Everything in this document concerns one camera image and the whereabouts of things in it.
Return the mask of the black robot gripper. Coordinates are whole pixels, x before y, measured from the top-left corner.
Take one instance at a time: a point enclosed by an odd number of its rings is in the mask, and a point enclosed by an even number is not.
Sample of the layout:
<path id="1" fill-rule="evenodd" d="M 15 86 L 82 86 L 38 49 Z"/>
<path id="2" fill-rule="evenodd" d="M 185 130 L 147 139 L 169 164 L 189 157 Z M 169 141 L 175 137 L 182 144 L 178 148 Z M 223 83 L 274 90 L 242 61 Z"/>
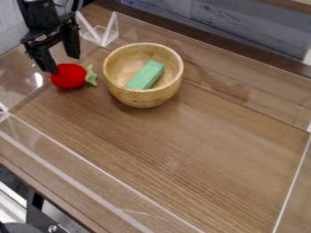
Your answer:
<path id="1" fill-rule="evenodd" d="M 49 49 L 63 42 L 67 56 L 81 58 L 79 24 L 75 11 L 58 14 L 54 0 L 18 0 L 22 16 L 30 29 L 21 43 L 41 69 L 58 74 L 59 69 Z"/>

